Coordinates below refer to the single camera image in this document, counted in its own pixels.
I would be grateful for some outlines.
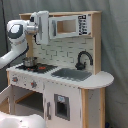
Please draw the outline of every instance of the pot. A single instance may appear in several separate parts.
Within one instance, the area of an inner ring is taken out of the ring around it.
[[[23,64],[26,67],[33,67],[37,65],[37,57],[25,57],[23,59]]]

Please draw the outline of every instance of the stove top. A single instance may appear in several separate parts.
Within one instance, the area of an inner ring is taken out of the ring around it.
[[[53,66],[53,65],[47,65],[47,64],[40,64],[38,63],[36,66],[34,67],[26,67],[24,65],[18,66],[16,68],[20,69],[20,70],[25,70],[25,71],[29,71],[29,72],[36,72],[36,73],[46,73],[54,68],[56,68],[57,66]]]

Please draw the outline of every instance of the knob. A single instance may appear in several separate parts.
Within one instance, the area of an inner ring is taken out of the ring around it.
[[[37,86],[36,82],[33,81],[33,82],[31,83],[31,86],[32,86],[32,88],[36,88],[36,86]]]
[[[18,81],[18,78],[17,78],[17,77],[13,77],[13,78],[12,78],[12,81],[13,81],[13,82],[17,82],[17,81]]]

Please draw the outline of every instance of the cabinet handle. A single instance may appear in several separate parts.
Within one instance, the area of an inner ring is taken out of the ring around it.
[[[52,21],[52,25],[53,25],[53,36],[56,36],[56,22],[55,22],[55,20]]]
[[[48,120],[51,120],[51,115],[49,114],[49,109],[50,109],[50,102],[47,103],[47,117],[48,117]]]

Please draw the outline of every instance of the sink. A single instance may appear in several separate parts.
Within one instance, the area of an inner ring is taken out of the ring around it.
[[[92,73],[87,71],[80,71],[76,69],[62,68],[51,74],[53,77],[60,77],[63,79],[73,80],[73,81],[83,81],[87,79]]]

